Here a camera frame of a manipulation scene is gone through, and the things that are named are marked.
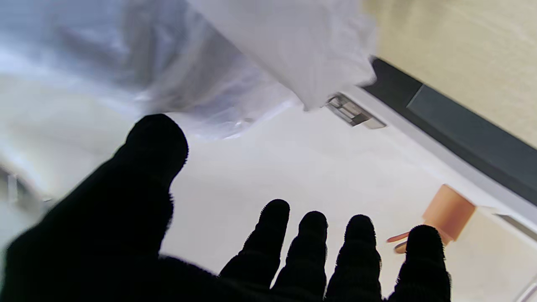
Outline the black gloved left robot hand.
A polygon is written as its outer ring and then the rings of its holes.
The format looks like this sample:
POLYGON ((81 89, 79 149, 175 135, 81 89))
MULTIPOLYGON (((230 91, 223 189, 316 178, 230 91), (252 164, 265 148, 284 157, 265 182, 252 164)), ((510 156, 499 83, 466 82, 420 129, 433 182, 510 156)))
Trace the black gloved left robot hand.
POLYGON ((2 302, 382 302, 381 257, 368 216, 355 215, 330 280, 328 224, 303 216, 279 270, 287 201, 265 205, 242 250, 214 275, 160 254, 169 188, 188 157, 175 121, 146 115, 115 155, 8 246, 2 302))

